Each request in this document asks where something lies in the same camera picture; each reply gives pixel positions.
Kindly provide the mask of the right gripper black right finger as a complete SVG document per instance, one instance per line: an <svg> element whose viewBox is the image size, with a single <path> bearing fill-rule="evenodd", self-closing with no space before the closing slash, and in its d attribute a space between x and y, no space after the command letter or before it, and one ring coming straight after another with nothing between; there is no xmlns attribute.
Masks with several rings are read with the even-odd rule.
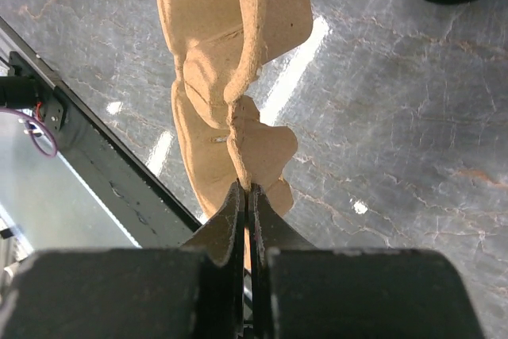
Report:
<svg viewBox="0 0 508 339"><path fill-rule="evenodd" d="M421 248L319 249L248 194L258 338L481 338L459 272Z"/></svg>

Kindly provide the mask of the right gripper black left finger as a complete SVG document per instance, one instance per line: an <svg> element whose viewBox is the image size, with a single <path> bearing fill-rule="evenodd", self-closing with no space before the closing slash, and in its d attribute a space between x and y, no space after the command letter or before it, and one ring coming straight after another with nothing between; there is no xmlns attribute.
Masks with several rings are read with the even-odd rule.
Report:
<svg viewBox="0 0 508 339"><path fill-rule="evenodd" d="M232 183L219 211L178 248L35 252L2 301L2 337L239 337L244 203Z"/></svg>

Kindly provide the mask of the pulp cardboard cup carrier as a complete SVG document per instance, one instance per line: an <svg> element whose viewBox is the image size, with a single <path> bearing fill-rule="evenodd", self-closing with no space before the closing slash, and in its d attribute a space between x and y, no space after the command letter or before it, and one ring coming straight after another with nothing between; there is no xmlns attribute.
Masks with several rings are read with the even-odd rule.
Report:
<svg viewBox="0 0 508 339"><path fill-rule="evenodd" d="M273 210L293 205L283 169L298 142L269 126L246 92L269 61L305 42L310 0L157 0L174 58L171 105L190 184L213 216L233 182L260 185Z"/></svg>

